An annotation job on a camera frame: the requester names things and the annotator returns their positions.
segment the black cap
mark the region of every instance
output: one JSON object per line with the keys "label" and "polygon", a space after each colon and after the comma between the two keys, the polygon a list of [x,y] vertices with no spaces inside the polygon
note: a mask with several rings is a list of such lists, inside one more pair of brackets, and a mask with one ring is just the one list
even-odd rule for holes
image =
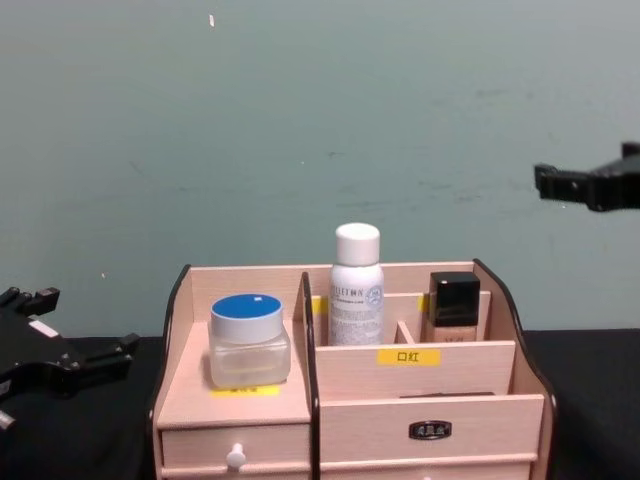
{"label": "black cap", "polygon": [[473,272],[435,272],[429,287],[431,323],[436,327],[478,324],[480,279]]}

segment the glass jar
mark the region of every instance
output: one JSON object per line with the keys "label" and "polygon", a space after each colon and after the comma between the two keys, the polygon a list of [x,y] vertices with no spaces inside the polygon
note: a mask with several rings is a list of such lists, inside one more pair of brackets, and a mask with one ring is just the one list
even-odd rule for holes
{"label": "glass jar", "polygon": [[291,370],[282,304],[262,294],[225,297],[211,307],[211,377],[216,387],[270,385]]}

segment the wooden panel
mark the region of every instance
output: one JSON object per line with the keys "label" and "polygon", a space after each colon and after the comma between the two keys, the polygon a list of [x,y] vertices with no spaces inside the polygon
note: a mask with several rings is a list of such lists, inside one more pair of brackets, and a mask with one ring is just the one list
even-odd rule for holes
{"label": "wooden panel", "polygon": [[478,304],[478,327],[476,328],[476,340],[481,342],[487,339],[487,322],[491,314],[491,292],[481,291]]}
{"label": "wooden panel", "polygon": [[304,338],[286,323],[292,336],[291,372],[279,395],[214,397],[209,375],[209,335],[205,322],[193,324],[158,426],[164,430],[243,424],[309,423]]}
{"label": "wooden panel", "polygon": [[476,265],[474,273],[480,278],[481,288],[492,292],[491,317],[487,324],[487,338],[491,340],[516,340],[511,385],[512,393],[537,393],[545,397],[540,429],[539,459],[532,466],[531,480],[546,480],[550,470],[549,462],[551,460],[554,429],[553,403],[555,399],[550,394],[551,386],[542,383],[542,380],[536,375],[532,365],[527,360],[527,355],[524,351],[526,347],[524,339],[518,337],[516,330],[517,319],[514,318],[514,315],[517,316],[518,313],[512,303],[513,299],[507,298],[506,293],[508,292],[503,290],[503,286],[482,265]]}
{"label": "wooden panel", "polygon": [[164,466],[226,468],[226,456],[234,443],[242,444],[247,465],[306,462],[309,425],[163,431]]}
{"label": "wooden panel", "polygon": [[229,472],[227,470],[218,473],[212,472],[209,468],[165,468],[162,470],[162,479],[165,480],[310,480],[311,475],[306,472],[265,472],[247,473]]}
{"label": "wooden panel", "polygon": [[224,473],[222,475],[201,475],[198,473],[189,473],[188,475],[171,474],[162,477],[166,480],[184,480],[189,478],[192,480],[309,480],[311,476],[308,473],[260,473],[257,475],[240,475],[237,473]]}
{"label": "wooden panel", "polygon": [[[323,402],[322,460],[536,455],[543,402],[542,395]],[[409,438],[409,425],[422,420],[449,421],[453,433]]]}
{"label": "wooden panel", "polygon": [[511,455],[467,455],[464,457],[394,458],[392,460],[364,460],[350,462],[323,462],[323,472],[397,470],[408,468],[452,468],[470,466],[524,465],[538,457],[532,453]]}
{"label": "wooden panel", "polygon": [[529,464],[454,467],[396,467],[323,472],[322,480],[528,480]]}
{"label": "wooden panel", "polygon": [[153,411],[151,412],[151,421],[153,426],[153,451],[156,476],[159,475],[162,467],[162,443],[158,432],[158,423],[164,409],[165,401],[169,395],[173,378],[175,377],[182,353],[187,344],[191,327],[193,326],[193,290],[191,285],[191,271],[186,272],[182,283],[178,287],[173,305],[169,307],[173,309],[171,317],[171,330],[167,333],[164,345],[166,350],[166,365],[162,384],[155,398]]}
{"label": "wooden panel", "polygon": [[440,351],[439,366],[378,365],[378,350],[403,345],[318,347],[320,399],[347,400],[433,393],[509,391],[515,343],[465,342],[416,344]]}
{"label": "wooden panel", "polygon": [[[529,463],[490,465],[415,466],[400,460],[389,465],[359,469],[340,469],[340,464],[324,469],[322,480],[528,480]],[[167,480],[309,480],[308,473],[212,473],[211,469],[164,469]]]}
{"label": "wooden panel", "polygon": [[[386,293],[426,292],[434,271],[471,271],[472,262],[385,263]],[[285,306],[295,303],[302,272],[309,273],[314,295],[329,294],[331,265],[276,265],[193,268],[194,316],[196,322],[210,318],[211,305],[238,292],[256,291],[278,297]]]}

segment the drawer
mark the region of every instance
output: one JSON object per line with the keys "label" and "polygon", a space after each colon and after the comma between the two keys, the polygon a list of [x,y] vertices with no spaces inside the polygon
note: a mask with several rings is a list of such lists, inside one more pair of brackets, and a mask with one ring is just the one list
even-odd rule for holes
{"label": "drawer", "polygon": [[322,473],[322,480],[529,480],[528,463]]}
{"label": "drawer", "polygon": [[162,432],[165,468],[226,468],[226,456],[235,443],[242,444],[249,468],[261,464],[308,463],[309,441],[308,424]]}
{"label": "drawer", "polygon": [[[543,404],[542,395],[328,401],[320,408],[322,461],[535,459]],[[450,435],[410,437],[411,425],[429,421],[450,422]]]}
{"label": "drawer", "polygon": [[162,480],[185,480],[187,478],[189,480],[310,480],[311,475],[308,473],[262,473],[262,474],[224,473],[222,475],[189,474],[188,476],[184,476],[184,475],[169,476],[169,477],[163,476]]}

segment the dark edge trim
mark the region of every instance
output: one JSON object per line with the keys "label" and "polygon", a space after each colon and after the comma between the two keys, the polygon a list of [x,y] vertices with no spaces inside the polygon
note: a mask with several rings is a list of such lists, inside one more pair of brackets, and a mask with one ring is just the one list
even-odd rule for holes
{"label": "dark edge trim", "polygon": [[527,349],[527,343],[525,342],[524,335],[522,334],[522,323],[520,323],[520,315],[518,315],[518,309],[516,308],[515,301],[511,296],[511,292],[505,285],[505,283],[498,277],[489,267],[487,267],[481,260],[474,258],[473,263],[475,263],[478,267],[482,268],[502,289],[505,298],[507,299],[507,304],[509,305],[509,311],[511,312],[511,316],[513,317],[515,327],[516,327],[516,335],[518,336],[518,342],[520,343],[520,347],[522,348],[522,353],[524,354],[524,358],[527,360],[529,364],[529,368],[533,371],[534,375],[538,377],[538,380],[542,383],[545,390],[549,394],[549,398],[551,399],[551,413],[553,417],[553,430],[551,432],[551,445],[549,445],[549,461],[547,465],[547,480],[552,480],[555,478],[555,453],[556,453],[556,444],[557,444],[557,435],[556,429],[558,427],[558,405],[556,401],[556,394],[553,389],[553,385],[551,382],[547,380],[544,374],[538,368],[533,356],[529,353]]}
{"label": "dark edge trim", "polygon": [[309,398],[311,401],[311,480],[320,480],[320,396],[316,369],[316,342],[313,331],[313,309],[309,273],[302,274],[304,292],[304,318],[307,342],[307,375],[309,377]]}
{"label": "dark edge trim", "polygon": [[173,307],[176,301],[176,295],[178,295],[178,290],[182,286],[182,282],[184,281],[187,273],[191,270],[191,265],[187,264],[182,268],[180,275],[178,275],[178,279],[173,284],[173,288],[171,289],[171,293],[169,294],[169,300],[167,301],[167,309],[164,318],[164,329],[162,332],[162,344],[164,347],[164,351],[162,352],[162,360],[160,362],[160,366],[158,369],[158,376],[156,377],[156,384],[153,388],[153,393],[151,395],[151,399],[147,409],[145,411],[146,415],[146,428],[144,435],[145,442],[145,457],[143,458],[142,471],[140,478],[147,479],[155,479],[156,478],[156,465],[155,465],[155,454],[153,451],[153,409],[156,404],[156,400],[158,399],[158,394],[160,393],[160,388],[162,387],[162,382],[164,380],[164,375],[167,369],[167,355],[169,354],[169,344],[171,341],[171,327],[173,325]]}

